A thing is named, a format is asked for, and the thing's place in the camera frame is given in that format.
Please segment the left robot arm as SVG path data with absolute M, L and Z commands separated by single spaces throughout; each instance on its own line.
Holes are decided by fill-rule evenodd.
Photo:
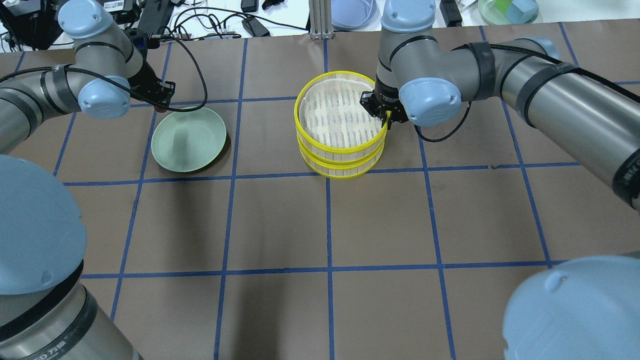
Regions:
M 140 360 L 80 281 L 87 230 L 75 198 L 52 173 L 10 153 L 55 117 L 115 119 L 133 98 L 167 109 L 175 84 L 156 76 L 102 4 L 69 0 L 57 20 L 76 62 L 1 79 L 1 358 Z

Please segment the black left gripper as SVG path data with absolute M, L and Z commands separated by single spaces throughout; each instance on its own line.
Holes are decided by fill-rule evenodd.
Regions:
M 176 91 L 176 82 L 161 80 L 149 62 L 143 60 L 141 68 L 131 77 L 131 91 L 135 100 L 145 98 L 168 107 Z

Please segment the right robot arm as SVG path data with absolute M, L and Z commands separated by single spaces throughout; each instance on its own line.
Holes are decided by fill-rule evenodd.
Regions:
M 639 210 L 639 97 L 557 58 L 550 39 L 441 50 L 432 0 L 388 0 L 373 91 L 360 104 L 384 126 L 422 129 L 463 103 L 498 97 L 632 209 Z M 502 322 L 506 360 L 637 360 L 639 253 L 567 260 L 524 280 Z

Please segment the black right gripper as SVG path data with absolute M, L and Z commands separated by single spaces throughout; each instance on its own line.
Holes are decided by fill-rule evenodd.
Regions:
M 370 114 L 384 123 L 384 131 L 388 132 L 393 123 L 406 123 L 409 117 L 400 102 L 399 91 L 382 80 L 375 80 L 372 91 L 363 91 L 359 104 Z

